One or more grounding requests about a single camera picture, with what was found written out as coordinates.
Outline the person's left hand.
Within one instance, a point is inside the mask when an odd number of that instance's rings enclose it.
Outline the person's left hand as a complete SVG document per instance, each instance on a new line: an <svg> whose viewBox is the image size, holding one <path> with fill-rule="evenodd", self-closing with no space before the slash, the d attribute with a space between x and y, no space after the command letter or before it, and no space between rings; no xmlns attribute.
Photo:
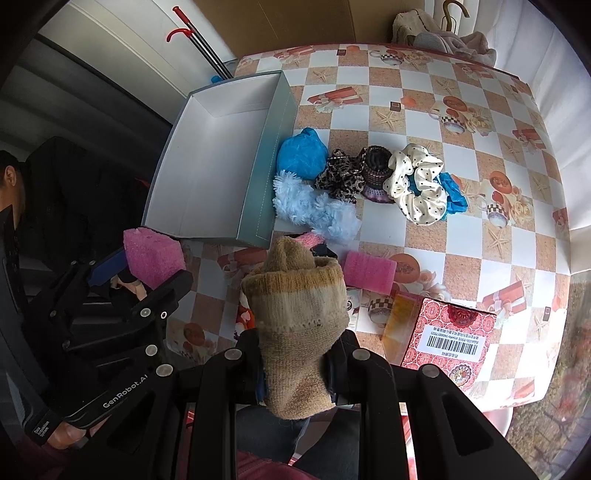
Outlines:
<svg viewBox="0 0 591 480"><path fill-rule="evenodd" d="M82 430L66 422L62 422L51 434L47 443L57 450L65 450L80 442L83 438L91 438L94 436L104 423L105 420L90 429Z"/></svg>

